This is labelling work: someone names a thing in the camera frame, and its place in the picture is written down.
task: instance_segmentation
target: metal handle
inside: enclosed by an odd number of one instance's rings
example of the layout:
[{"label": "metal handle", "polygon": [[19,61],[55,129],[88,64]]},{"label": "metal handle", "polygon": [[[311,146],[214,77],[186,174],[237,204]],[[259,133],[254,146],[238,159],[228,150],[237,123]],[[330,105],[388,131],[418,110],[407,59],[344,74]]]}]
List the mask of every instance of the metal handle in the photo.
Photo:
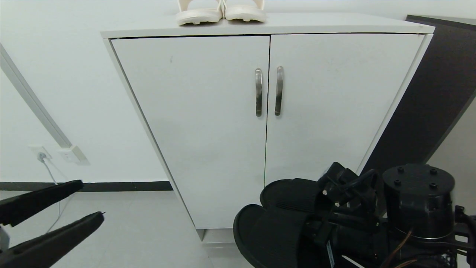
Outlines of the metal handle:
[{"label": "metal handle", "polygon": [[260,68],[255,71],[255,87],[256,87],[256,116],[261,116],[261,105],[263,102],[263,72]]},{"label": "metal handle", "polygon": [[277,82],[276,82],[276,107],[274,109],[274,115],[281,114],[281,100],[283,98],[283,81],[284,81],[284,68],[279,66],[277,69]]}]

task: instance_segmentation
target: orange wire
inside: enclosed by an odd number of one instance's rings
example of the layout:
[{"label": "orange wire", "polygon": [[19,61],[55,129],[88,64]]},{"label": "orange wire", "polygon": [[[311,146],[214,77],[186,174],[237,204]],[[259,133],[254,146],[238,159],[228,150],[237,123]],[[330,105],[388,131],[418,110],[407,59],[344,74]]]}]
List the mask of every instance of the orange wire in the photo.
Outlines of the orange wire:
[{"label": "orange wire", "polygon": [[402,268],[402,267],[405,267],[405,266],[408,266],[414,262],[416,262],[417,260],[416,259],[413,259],[413,260],[409,260],[409,261],[406,261],[398,266],[395,266],[394,268]]},{"label": "orange wire", "polygon": [[388,268],[388,266],[390,265],[390,262],[392,261],[393,257],[395,256],[395,254],[403,247],[403,245],[407,242],[407,240],[410,238],[410,235],[412,235],[412,232],[413,232],[413,228],[410,229],[410,231],[408,232],[407,236],[405,237],[405,239],[402,240],[402,242],[397,246],[397,248],[395,248],[394,251],[392,251],[392,253],[390,254],[390,256],[388,256],[388,259],[387,261],[384,263],[384,265],[382,266],[382,268]]}]

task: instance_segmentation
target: slipper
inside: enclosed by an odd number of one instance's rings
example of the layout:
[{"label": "slipper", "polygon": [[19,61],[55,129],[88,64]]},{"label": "slipper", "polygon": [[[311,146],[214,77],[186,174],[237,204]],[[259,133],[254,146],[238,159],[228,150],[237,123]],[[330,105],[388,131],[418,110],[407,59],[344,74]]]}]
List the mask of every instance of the slipper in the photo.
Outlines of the slipper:
[{"label": "slipper", "polygon": [[325,241],[317,243],[312,238],[316,233],[307,234],[308,225],[313,224],[310,217],[300,211],[248,205],[233,224],[236,245],[256,268],[334,267],[337,256],[333,255],[329,239],[335,227],[316,228],[317,237]]},{"label": "slipper", "polygon": [[188,5],[193,0],[178,0],[179,13],[175,19],[179,25],[186,23],[200,24],[201,22],[218,22],[223,18],[222,0],[216,0],[218,6],[216,9],[194,9],[188,10]]},{"label": "slipper", "polygon": [[265,0],[253,0],[256,6],[249,5],[227,5],[227,0],[223,0],[225,9],[225,18],[227,20],[243,20],[243,21],[266,21],[266,13],[264,12]]},{"label": "slipper", "polygon": [[339,179],[352,181],[358,178],[358,176],[350,169],[346,169],[341,164],[334,162],[318,181],[300,178],[278,180],[267,185],[261,191],[259,199],[265,208],[277,206],[283,209],[307,213],[314,213],[322,209],[327,210],[335,205],[335,203],[331,202],[331,199],[326,198],[322,194],[330,181],[329,178],[335,181]]}]

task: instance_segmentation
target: cabinet top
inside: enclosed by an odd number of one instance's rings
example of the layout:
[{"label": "cabinet top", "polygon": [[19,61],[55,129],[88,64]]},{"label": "cabinet top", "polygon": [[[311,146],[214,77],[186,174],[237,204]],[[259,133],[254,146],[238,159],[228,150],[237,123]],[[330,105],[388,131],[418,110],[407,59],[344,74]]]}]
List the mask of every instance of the cabinet top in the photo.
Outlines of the cabinet top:
[{"label": "cabinet top", "polygon": [[221,20],[213,24],[178,26],[175,16],[153,19],[102,31],[103,38],[160,36],[293,34],[293,33],[433,33],[433,26],[357,13],[268,13],[268,20]]}]

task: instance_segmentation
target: white wall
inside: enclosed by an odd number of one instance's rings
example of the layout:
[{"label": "white wall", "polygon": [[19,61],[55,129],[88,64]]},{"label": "white wall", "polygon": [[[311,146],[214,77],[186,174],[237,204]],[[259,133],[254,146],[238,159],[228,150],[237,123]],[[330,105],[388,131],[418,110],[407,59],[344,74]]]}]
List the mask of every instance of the white wall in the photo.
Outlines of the white wall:
[{"label": "white wall", "polygon": [[476,101],[473,101],[428,161],[456,180],[455,203],[476,214]]},{"label": "white wall", "polygon": [[[476,18],[476,1],[267,0],[266,10],[359,12],[395,19],[407,14]],[[59,158],[56,143],[2,74],[0,180],[50,181],[28,144],[44,145],[67,177],[64,180],[167,180],[99,31],[176,11],[174,0],[2,0],[1,43],[56,123],[91,164],[78,166]],[[59,171],[53,172],[62,177]]]}]

